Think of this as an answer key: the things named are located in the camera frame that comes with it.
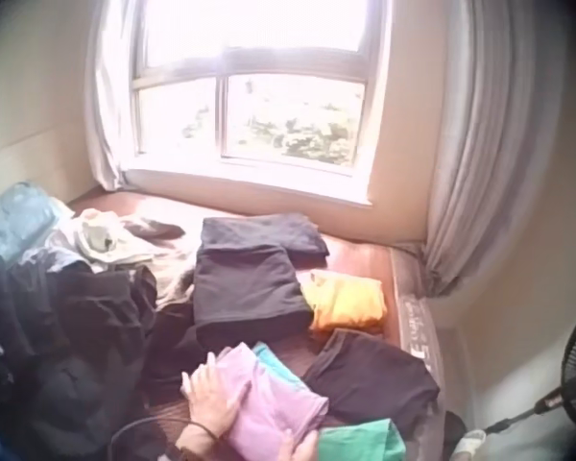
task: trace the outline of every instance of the wall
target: wall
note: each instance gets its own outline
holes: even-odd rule
[[[153,171],[127,174],[154,193],[242,213],[299,210],[323,231],[394,243],[423,240],[444,103],[449,0],[387,0],[390,59],[368,199],[351,206],[246,182]]]
[[[0,193],[29,180],[64,201],[94,186],[84,58],[98,0],[11,0],[0,10]]]
[[[576,36],[553,164],[512,256],[460,323],[473,376],[475,420],[527,410],[559,385],[576,323]],[[483,459],[558,459],[572,424],[563,410],[492,436]]]

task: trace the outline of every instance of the windowsill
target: windowsill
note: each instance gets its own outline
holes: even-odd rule
[[[153,171],[245,182],[352,206],[372,206],[367,199],[367,182],[353,176],[281,163],[234,158],[201,160],[147,154],[133,158],[124,169],[127,172]]]

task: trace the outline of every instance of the window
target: window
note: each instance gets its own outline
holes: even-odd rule
[[[351,173],[383,0],[142,0],[140,154]]]

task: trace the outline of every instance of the wrist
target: wrist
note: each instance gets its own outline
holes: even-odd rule
[[[175,445],[198,457],[209,454],[215,441],[203,429],[196,425],[187,425]]]

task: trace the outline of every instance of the folded yellow shirt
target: folded yellow shirt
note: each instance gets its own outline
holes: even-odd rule
[[[315,270],[301,279],[301,291],[314,310],[314,331],[381,328],[386,317],[379,280]]]

